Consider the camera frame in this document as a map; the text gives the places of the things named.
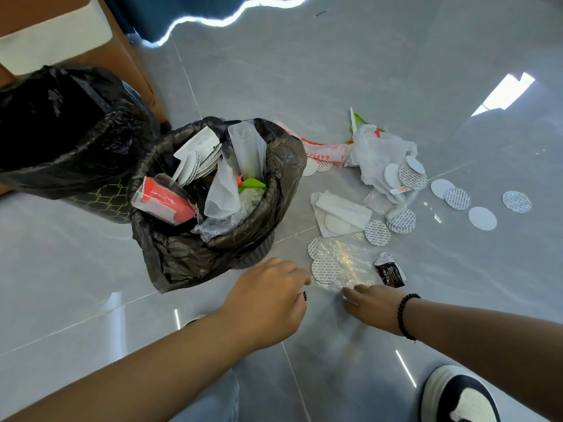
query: black and white sneaker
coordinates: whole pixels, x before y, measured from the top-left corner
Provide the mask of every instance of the black and white sneaker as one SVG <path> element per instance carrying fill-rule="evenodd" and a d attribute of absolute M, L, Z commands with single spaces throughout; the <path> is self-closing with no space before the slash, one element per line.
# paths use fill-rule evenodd
<path fill-rule="evenodd" d="M 459 366 L 435 369 L 424 386 L 422 422 L 501 422 L 493 397 L 479 378 Z"/>

